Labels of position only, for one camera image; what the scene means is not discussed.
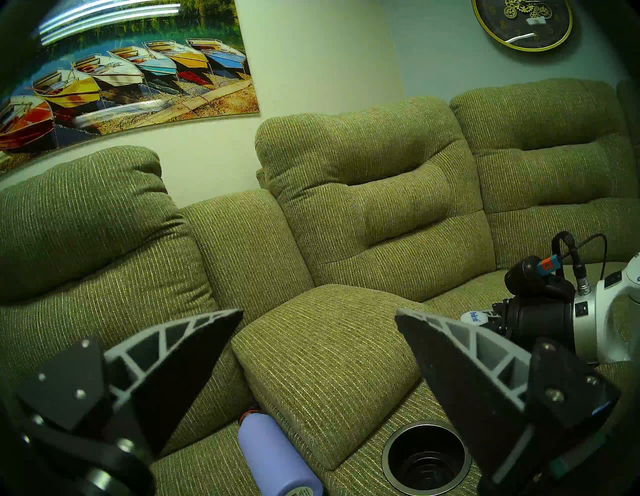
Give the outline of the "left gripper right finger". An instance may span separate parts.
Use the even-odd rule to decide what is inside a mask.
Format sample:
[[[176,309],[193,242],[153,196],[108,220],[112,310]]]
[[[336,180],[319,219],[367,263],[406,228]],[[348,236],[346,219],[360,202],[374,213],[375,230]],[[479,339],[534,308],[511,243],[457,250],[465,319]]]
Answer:
[[[481,471],[478,488],[553,488],[605,442],[620,389],[549,337],[530,351],[481,326],[407,308],[398,331]]]

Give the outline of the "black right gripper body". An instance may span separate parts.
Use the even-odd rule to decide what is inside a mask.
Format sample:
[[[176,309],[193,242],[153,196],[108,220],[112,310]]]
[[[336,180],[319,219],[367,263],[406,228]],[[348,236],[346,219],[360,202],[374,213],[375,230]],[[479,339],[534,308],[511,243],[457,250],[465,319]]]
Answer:
[[[574,304],[553,298],[510,298],[499,311],[499,333],[518,346],[538,338],[574,346]]]

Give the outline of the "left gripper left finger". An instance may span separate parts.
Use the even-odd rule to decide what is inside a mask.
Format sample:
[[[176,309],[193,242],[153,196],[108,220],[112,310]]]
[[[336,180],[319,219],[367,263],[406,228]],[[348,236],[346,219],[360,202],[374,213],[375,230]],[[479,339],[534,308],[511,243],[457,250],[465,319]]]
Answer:
[[[15,395],[54,446],[128,440],[156,457],[213,374],[240,308],[139,331],[111,349],[85,337],[26,376]]]

